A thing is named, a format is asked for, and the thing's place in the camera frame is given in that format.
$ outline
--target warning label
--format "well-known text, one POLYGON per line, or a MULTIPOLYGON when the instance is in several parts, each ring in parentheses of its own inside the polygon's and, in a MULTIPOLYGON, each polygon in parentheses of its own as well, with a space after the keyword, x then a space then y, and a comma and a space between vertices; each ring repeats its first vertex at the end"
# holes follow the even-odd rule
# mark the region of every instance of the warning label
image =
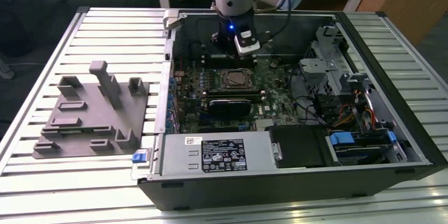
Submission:
POLYGON ((243 139, 202 141, 202 147, 206 173, 247 170, 243 139))

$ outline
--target barcode sticker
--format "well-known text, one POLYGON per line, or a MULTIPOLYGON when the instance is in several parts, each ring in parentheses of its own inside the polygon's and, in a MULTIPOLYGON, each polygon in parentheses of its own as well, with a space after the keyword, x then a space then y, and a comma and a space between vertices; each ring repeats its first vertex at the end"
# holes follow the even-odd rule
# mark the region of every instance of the barcode sticker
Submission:
POLYGON ((202 136, 186 136, 186 145, 202 144, 202 136))

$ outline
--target blue latch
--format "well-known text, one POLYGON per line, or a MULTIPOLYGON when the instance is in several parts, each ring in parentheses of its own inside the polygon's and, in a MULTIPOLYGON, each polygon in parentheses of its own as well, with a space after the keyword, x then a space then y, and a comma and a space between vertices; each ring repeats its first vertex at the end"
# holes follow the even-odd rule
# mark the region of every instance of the blue latch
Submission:
POLYGON ((392 143, 398 141, 398 136, 395 136, 394 131, 388 131, 387 136, 390 137, 392 143))
POLYGON ((351 132, 336 132, 330 136, 332 145, 338 144, 355 144, 355 139, 351 132))
POLYGON ((132 155, 132 163, 146 163, 147 162, 147 153, 134 153, 132 155))

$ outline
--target aluminum extrusion table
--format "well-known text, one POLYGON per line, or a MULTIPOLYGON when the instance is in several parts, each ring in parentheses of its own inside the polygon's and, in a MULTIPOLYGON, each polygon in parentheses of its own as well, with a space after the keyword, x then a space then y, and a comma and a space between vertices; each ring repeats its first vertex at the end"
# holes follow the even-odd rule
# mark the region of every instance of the aluminum extrusion table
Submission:
MULTIPOLYGON (((448 170, 374 197, 162 212, 131 178, 131 155, 34 159, 62 76, 107 60, 118 80, 142 77, 150 97, 143 147, 152 145, 166 49, 163 9, 82 8, 0 144, 0 219, 8 223, 446 223, 448 170)), ((440 150, 448 156, 448 86, 388 18, 347 13, 440 150)), ((356 67, 363 64, 350 54, 356 67)))

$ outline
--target floor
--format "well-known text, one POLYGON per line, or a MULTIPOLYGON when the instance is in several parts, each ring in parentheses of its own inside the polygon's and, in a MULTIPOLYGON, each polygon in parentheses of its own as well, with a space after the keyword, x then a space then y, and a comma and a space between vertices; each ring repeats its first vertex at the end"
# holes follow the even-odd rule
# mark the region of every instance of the floor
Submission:
MULTIPOLYGON (((175 8, 210 8, 211 1, 171 0, 171 4, 175 8)), ((0 53, 2 59, 7 64, 12 64, 11 68, 16 73, 14 79, 0 79, 0 139, 8 129, 8 122, 16 116, 79 6, 160 7, 159 0, 14 0, 12 3, 0 0, 0 12, 8 10, 18 15, 34 45, 34 51, 19 58, 7 57, 0 53)), ((448 72, 446 72, 448 60, 444 58, 448 55, 447 35, 448 15, 440 20, 427 39, 418 47, 446 81, 448 81, 448 72)))

